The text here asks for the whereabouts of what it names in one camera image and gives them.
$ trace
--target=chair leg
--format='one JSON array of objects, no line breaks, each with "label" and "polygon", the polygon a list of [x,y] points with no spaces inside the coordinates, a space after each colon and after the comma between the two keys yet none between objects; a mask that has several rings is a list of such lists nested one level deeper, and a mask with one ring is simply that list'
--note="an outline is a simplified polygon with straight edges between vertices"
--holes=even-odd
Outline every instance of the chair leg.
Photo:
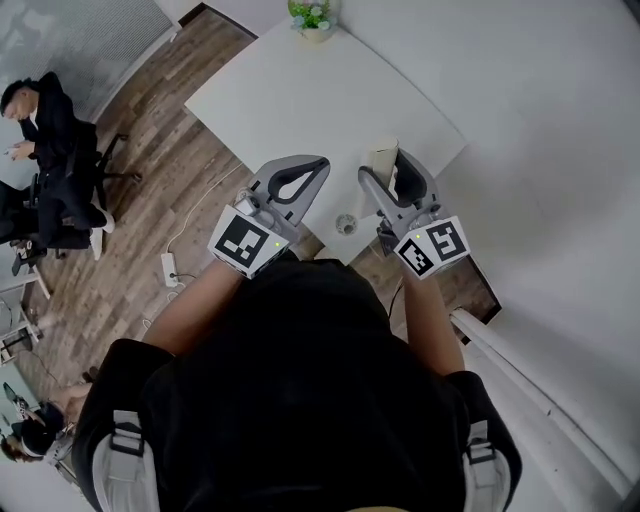
[{"label": "chair leg", "polygon": [[104,174],[100,178],[100,181],[96,183],[96,193],[98,194],[98,203],[103,210],[107,209],[107,195],[104,192],[104,186],[102,182],[104,180]]},{"label": "chair leg", "polygon": [[116,149],[116,145],[118,144],[119,141],[126,141],[129,139],[128,135],[124,135],[122,133],[116,133],[113,136],[113,139],[111,139],[111,142],[109,143],[109,146],[107,147],[107,150],[104,152],[104,154],[102,155],[102,158],[100,159],[100,162],[98,162],[98,172],[99,173],[104,173],[104,170],[107,168],[107,165],[109,164],[109,161],[111,160],[111,157],[113,156],[113,152]]},{"label": "chair leg", "polygon": [[134,183],[138,184],[142,181],[142,176],[140,176],[138,173],[119,174],[119,173],[106,172],[103,174],[102,179],[132,180]]}]

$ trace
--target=black hair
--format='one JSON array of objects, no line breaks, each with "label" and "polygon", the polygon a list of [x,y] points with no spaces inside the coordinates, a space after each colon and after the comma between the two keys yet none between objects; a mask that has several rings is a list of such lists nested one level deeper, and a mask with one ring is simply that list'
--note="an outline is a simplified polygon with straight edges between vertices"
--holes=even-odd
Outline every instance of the black hair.
[{"label": "black hair", "polygon": [[16,95],[16,93],[22,89],[23,87],[28,87],[29,89],[36,90],[36,83],[31,80],[31,78],[26,78],[25,80],[17,80],[10,84],[2,93],[2,99],[0,99],[0,115],[4,117],[4,111],[7,108],[7,105],[11,103],[11,100]]}]

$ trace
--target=white cable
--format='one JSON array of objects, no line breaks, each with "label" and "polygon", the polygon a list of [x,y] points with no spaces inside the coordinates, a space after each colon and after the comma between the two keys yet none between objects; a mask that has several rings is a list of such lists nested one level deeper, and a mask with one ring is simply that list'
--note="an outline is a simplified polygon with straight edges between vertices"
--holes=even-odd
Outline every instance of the white cable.
[{"label": "white cable", "polygon": [[[187,285],[184,284],[184,283],[178,283],[178,285],[182,285],[183,288],[187,287]],[[179,294],[180,294],[180,292],[176,292],[176,291],[172,291],[172,292],[167,293],[167,302],[173,301]],[[151,327],[151,320],[149,320],[147,318],[143,318],[142,319],[142,327],[144,327],[148,331],[149,327]]]},{"label": "white cable", "polygon": [[191,218],[191,215],[193,214],[193,212],[196,210],[196,208],[200,205],[200,203],[202,201],[204,201],[204,198],[207,197],[209,195],[209,193],[215,189],[218,185],[220,185],[220,183],[222,183],[224,180],[226,180],[229,176],[231,176],[235,171],[237,171],[240,167],[242,167],[243,164],[238,164],[236,165],[233,169],[231,169],[227,174],[225,174],[222,178],[220,178],[218,181],[216,181],[211,188],[209,188],[209,190],[207,190],[205,192],[205,194],[200,198],[200,200],[194,205],[193,208],[191,208],[191,210],[189,211],[189,213],[187,214],[187,218],[184,220],[184,226],[182,226],[182,229],[180,230],[180,232],[175,235],[171,240],[169,240],[169,243],[167,244],[167,250],[165,252],[169,252],[169,248],[171,247],[171,244],[177,239],[179,238],[182,233],[184,233],[187,229],[187,224],[189,224],[189,219]]}]

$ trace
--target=baseboard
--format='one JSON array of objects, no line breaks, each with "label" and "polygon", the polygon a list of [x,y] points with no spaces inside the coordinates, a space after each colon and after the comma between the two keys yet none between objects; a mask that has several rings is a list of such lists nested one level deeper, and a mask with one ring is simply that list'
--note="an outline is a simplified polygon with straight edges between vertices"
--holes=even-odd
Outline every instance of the baseboard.
[{"label": "baseboard", "polygon": [[158,51],[158,49],[167,41],[169,41],[175,34],[177,34],[178,29],[173,26],[169,30],[167,30],[164,34],[162,34],[149,48],[147,48],[140,57],[136,59],[136,61],[129,66],[126,73],[122,76],[118,85],[114,87],[113,91],[106,99],[106,101],[102,104],[102,106],[91,115],[90,121],[92,123],[97,123],[100,116],[102,116],[103,112],[107,109],[107,107],[111,104],[116,95],[120,92],[120,89],[124,87],[124,85],[131,79],[131,77],[138,71],[142,65],[147,62],[151,56]]},{"label": "baseboard", "polygon": [[204,2],[200,2],[193,9],[191,9],[187,14],[185,14],[182,18],[180,18],[178,20],[178,24],[182,28],[184,28],[189,23],[191,23],[193,20],[195,20],[198,17],[198,14],[200,14],[201,12],[204,12],[206,10],[207,10],[207,6],[204,4]]},{"label": "baseboard", "polygon": [[231,23],[234,27],[239,28],[240,30],[242,30],[248,36],[253,37],[254,39],[258,39],[258,36],[256,34],[251,32],[251,30],[249,30],[248,28],[240,25],[240,23],[238,23],[236,20],[229,18],[229,16],[227,16],[226,14],[221,13],[217,9],[214,9],[210,5],[207,5],[207,4],[202,4],[202,5],[204,5],[206,9],[210,10],[211,12],[216,14],[217,16],[220,16],[225,21],[228,21],[229,23]]},{"label": "baseboard", "polygon": [[636,0],[624,0],[624,3],[627,4],[631,14],[640,23],[640,4]]},{"label": "baseboard", "polygon": [[[494,293],[493,288],[491,288],[491,286],[489,285],[489,281],[487,281],[487,277],[484,275],[484,272],[480,270],[480,267],[476,263],[476,260],[474,260],[473,257],[471,256],[467,256],[467,258],[471,262],[471,265],[476,271],[476,274],[478,274],[478,276],[480,277],[480,280],[482,281],[482,284],[484,285],[484,287],[487,290],[489,290],[489,295],[491,295],[491,298],[495,303],[495,306],[493,306],[489,311],[487,311],[487,313],[482,318],[479,319],[484,325],[489,325],[489,322],[491,322],[491,320],[493,320],[495,316],[498,313],[500,313],[500,311],[502,311],[502,304],[500,304],[498,297],[496,297],[496,294]],[[464,345],[467,345],[471,340],[467,336],[465,336],[460,341],[462,341]]]}]

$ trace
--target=person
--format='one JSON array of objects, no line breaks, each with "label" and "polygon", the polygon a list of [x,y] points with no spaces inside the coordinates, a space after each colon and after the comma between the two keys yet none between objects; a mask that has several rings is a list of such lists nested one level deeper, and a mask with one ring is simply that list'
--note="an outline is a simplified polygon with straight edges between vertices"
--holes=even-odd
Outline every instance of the person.
[{"label": "person", "polygon": [[[520,457],[465,371],[438,284],[405,272],[404,286],[408,344],[337,261],[288,254],[251,281],[214,261],[142,342],[111,346],[76,432],[85,496],[106,509],[98,454],[114,411],[133,411],[163,511],[463,510],[477,421],[508,461],[510,500]],[[123,503],[110,508],[147,510]]]},{"label": "person", "polygon": [[17,240],[31,240],[39,248],[89,248],[89,239],[83,237],[84,243],[77,242],[76,229],[71,226],[60,227],[59,236],[49,240],[48,246],[42,243],[39,236],[38,212],[24,205],[29,200],[29,187],[17,190],[0,181],[0,245]]},{"label": "person", "polygon": [[22,406],[23,421],[11,425],[13,433],[0,442],[5,456],[22,462],[46,457],[64,429],[77,423],[90,389],[91,384],[80,384],[56,391],[36,412]]},{"label": "person", "polygon": [[[39,81],[18,80],[0,99],[0,113],[20,123],[23,142],[13,147],[12,160],[35,159],[40,168],[38,221],[41,241],[48,247],[84,249],[91,244],[95,259],[102,254],[103,233],[115,227],[113,216],[91,203],[93,177],[83,152],[95,154],[95,127],[80,122],[73,103],[55,73]],[[65,212],[74,230],[64,229]]]}]

